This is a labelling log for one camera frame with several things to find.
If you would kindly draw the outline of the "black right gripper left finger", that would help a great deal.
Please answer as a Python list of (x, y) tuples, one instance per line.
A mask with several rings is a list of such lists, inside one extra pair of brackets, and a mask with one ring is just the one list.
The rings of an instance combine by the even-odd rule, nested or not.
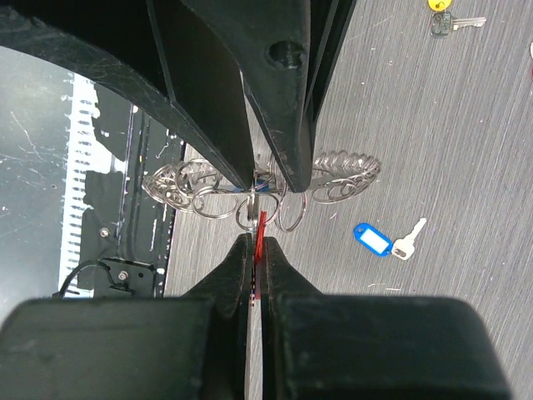
[(252, 237), (180, 297), (38, 299), (1, 328), (4, 399), (244, 399)]

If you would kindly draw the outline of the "key with yellow tag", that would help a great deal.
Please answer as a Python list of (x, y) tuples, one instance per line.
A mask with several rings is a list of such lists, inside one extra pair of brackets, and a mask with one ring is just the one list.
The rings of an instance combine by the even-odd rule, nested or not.
[(449, 10), (451, 1), (429, 0), (428, 6), (434, 13), (431, 16), (430, 33), (434, 38), (447, 38), (460, 28), (481, 28), (486, 24), (485, 17), (455, 17)]

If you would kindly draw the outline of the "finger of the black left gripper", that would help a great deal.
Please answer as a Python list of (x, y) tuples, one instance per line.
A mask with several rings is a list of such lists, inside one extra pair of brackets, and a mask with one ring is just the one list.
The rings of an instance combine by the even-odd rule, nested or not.
[(1, 44), (99, 83), (193, 146), (231, 183), (252, 185), (236, 62), (179, 1), (4, 1)]
[(237, 62), (245, 94), (295, 193), (311, 182), (316, 124), (353, 1), (187, 1)]

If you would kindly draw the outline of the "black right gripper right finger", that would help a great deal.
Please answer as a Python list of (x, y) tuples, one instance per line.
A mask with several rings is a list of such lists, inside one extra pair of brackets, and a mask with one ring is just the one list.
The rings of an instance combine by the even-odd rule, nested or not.
[(320, 292), (263, 245), (265, 399), (508, 399), (486, 326), (451, 297)]

